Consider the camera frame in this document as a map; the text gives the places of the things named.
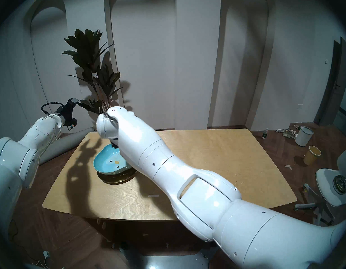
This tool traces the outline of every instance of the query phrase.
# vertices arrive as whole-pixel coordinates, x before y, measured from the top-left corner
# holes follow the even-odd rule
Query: chair
[[[316,181],[318,188],[322,194],[319,196],[306,183],[303,185],[305,192],[314,198],[314,202],[308,204],[295,204],[294,210],[299,209],[316,209],[318,208],[318,216],[316,225],[320,225],[322,212],[325,211],[331,218],[330,222],[324,221],[327,225],[334,222],[335,217],[332,215],[327,203],[333,207],[346,204],[346,150],[337,159],[338,171],[331,169],[319,169],[316,172]]]

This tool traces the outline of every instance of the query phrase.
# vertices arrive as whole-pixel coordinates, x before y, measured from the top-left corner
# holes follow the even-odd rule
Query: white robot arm
[[[76,126],[72,110],[77,102],[71,98],[55,113],[39,118],[18,142],[0,139],[0,231],[4,237],[22,187],[30,188],[35,179],[40,156],[57,139],[63,126]]]
[[[307,268],[321,263],[346,229],[319,227],[243,201],[222,176],[176,157],[144,121],[116,106],[99,115],[97,131],[168,196],[177,218],[204,241],[215,241],[242,268]]]

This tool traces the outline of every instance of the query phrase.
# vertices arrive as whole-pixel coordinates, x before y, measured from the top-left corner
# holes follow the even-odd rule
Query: brass bowl base
[[[97,172],[98,177],[107,184],[110,185],[117,185],[117,184],[123,184],[135,177],[135,173],[137,171],[134,168],[130,168],[120,174],[115,174],[115,175],[106,175],[106,174],[101,174]]]

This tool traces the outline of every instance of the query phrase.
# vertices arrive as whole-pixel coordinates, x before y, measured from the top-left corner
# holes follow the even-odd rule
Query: teal ceramic bowl
[[[111,145],[105,146],[93,160],[93,166],[101,174],[115,175],[131,168],[131,165],[120,155],[120,149]]]

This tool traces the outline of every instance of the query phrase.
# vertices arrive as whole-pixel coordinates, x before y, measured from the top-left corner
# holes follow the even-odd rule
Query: green bottle
[[[261,136],[263,139],[265,139],[268,136],[268,130],[269,130],[269,128],[266,128],[263,135]]]

